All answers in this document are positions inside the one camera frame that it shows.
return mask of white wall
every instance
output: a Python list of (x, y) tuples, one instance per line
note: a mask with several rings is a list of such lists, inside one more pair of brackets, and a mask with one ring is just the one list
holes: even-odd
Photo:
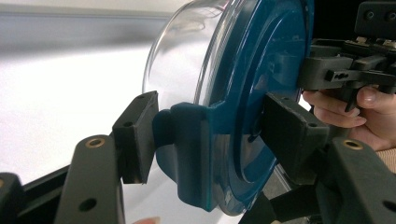
[(79, 8), (127, 10), (148, 14), (173, 14), (191, 0), (0, 0), (0, 11), (23, 11), (26, 8)]

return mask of clear plastic container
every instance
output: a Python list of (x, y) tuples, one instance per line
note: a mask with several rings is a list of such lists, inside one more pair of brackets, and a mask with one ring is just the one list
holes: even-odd
[(143, 92), (159, 93), (160, 109), (208, 105), (224, 43), (244, 0), (193, 1), (182, 7), (148, 56)]

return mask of screw hole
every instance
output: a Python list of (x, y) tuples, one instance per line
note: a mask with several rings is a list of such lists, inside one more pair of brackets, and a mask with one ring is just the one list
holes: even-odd
[(389, 202), (389, 201), (384, 201), (382, 202), (386, 208), (388, 208), (390, 211), (396, 213), (396, 203)]
[(131, 121), (125, 122), (125, 123), (123, 124), (123, 126), (124, 126), (125, 128), (131, 127), (132, 125), (134, 125), (134, 124), (133, 124)]
[(364, 13), (364, 19), (371, 20), (374, 17), (374, 12), (373, 11), (367, 11), (366, 13)]
[(389, 12), (387, 13), (387, 16), (385, 18), (386, 21), (395, 21), (396, 20), (396, 13), (395, 12)]
[(88, 212), (90, 210), (92, 210), (94, 207), (96, 206), (96, 200), (95, 199), (87, 199), (84, 202), (82, 202), (78, 209), (80, 212)]
[(344, 146), (349, 147), (350, 149), (360, 150), (363, 149), (363, 146), (352, 140), (345, 140)]
[(93, 138), (85, 143), (85, 147), (94, 148), (101, 147), (105, 143), (105, 139), (103, 138)]

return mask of brass screw insert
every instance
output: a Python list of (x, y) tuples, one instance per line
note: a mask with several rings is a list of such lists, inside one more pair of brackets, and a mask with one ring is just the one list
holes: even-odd
[(105, 139), (103, 138), (93, 138), (85, 143), (85, 147), (88, 148), (101, 147), (104, 143), (105, 143)]
[(343, 143), (344, 143), (344, 146), (349, 147), (350, 149), (354, 149), (354, 150), (363, 149), (363, 146), (360, 143), (355, 142), (355, 141), (350, 140), (350, 139), (344, 140)]

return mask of human hand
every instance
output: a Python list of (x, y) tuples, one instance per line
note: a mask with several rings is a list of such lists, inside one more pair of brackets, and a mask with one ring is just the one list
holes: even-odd
[(396, 147), (396, 97), (373, 87), (363, 87), (357, 104), (345, 112), (347, 103), (333, 98), (332, 91), (305, 91), (304, 99), (314, 105), (314, 114), (321, 121), (350, 128), (349, 137), (362, 141), (374, 150)]

